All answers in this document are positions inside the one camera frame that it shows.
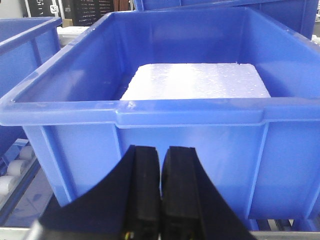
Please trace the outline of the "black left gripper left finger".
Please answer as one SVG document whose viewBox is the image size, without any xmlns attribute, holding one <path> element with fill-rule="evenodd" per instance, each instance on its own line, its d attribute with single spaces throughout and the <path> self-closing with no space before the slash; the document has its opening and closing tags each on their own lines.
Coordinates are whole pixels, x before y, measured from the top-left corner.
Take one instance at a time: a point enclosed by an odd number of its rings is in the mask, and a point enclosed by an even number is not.
<svg viewBox="0 0 320 240">
<path fill-rule="evenodd" d="M 157 240 L 160 165 L 155 147 L 131 145 L 88 192 L 29 230 L 31 240 Z"/>
</svg>

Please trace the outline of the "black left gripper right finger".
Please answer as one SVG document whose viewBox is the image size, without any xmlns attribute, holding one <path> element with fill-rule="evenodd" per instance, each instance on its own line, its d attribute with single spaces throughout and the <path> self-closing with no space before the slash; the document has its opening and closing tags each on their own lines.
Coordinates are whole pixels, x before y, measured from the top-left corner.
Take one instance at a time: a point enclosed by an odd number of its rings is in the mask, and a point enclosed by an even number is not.
<svg viewBox="0 0 320 240">
<path fill-rule="evenodd" d="M 208 177 L 195 148 L 167 150 L 161 191 L 161 239 L 255 239 Z"/>
</svg>

